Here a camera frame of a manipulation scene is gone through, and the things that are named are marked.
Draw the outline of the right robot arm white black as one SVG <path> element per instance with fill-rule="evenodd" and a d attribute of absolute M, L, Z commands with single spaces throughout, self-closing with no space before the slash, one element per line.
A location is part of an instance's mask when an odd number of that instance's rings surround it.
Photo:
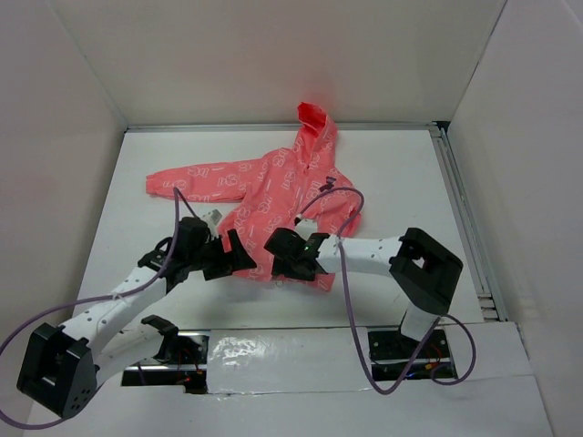
<path fill-rule="evenodd" d="M 278 228 L 264 248 L 273 256 L 274 276 L 314 281 L 318 275 L 354 272 L 393 279 L 409 299 L 397 336 L 399 350 L 408 357 L 427 349 L 427 332 L 449 312 L 464 268 L 460 258 L 418 228 L 383 239 L 327 233 L 305 239 Z"/>

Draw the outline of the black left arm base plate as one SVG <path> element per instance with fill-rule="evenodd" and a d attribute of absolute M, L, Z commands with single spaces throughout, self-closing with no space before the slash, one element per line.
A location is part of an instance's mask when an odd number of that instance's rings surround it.
<path fill-rule="evenodd" d="M 209 330 L 181 330 L 166 358 L 145 358 L 122 373 L 122 387 L 180 387 L 188 394 L 206 394 Z"/>

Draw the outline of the pink hooded kids jacket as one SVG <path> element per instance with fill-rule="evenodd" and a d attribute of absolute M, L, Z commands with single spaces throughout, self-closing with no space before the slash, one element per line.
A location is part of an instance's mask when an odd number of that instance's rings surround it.
<path fill-rule="evenodd" d="M 360 198 L 335 166 L 338 129 L 319 106 L 300 103 L 301 127 L 290 147 L 261 158 L 165 169 L 146 178 L 150 196 L 172 198 L 179 189 L 190 202 L 237 202 L 219 224 L 225 235 L 238 232 L 257 266 L 238 277 L 271 280 L 273 257 L 264 248 L 278 228 L 291 229 L 296 216 L 316 222 L 320 232 L 353 236 L 361 223 Z"/>

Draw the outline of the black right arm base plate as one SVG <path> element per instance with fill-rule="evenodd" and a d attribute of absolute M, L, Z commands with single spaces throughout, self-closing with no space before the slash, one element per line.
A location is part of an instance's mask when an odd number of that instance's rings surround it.
<path fill-rule="evenodd" d="M 395 381 L 417 347 L 418 342 L 403 336 L 398 329 L 368 330 L 369 358 L 373 379 Z M 428 380 L 436 369 L 438 380 L 455 379 L 457 372 L 452 361 L 445 331 L 434 330 L 417 354 L 405 378 L 411 381 Z"/>

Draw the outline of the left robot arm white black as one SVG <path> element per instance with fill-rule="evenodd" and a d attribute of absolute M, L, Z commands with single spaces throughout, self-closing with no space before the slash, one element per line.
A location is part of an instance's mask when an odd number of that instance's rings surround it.
<path fill-rule="evenodd" d="M 254 269 L 236 230 L 224 244 L 210 216 L 186 217 L 115 289 L 76 317 L 44 323 L 29 337 L 16 387 L 63 420 L 79 414 L 105 381 L 144 359 L 168 363 L 179 355 L 179 329 L 139 313 L 164 299 L 193 271 L 204 279 Z"/>

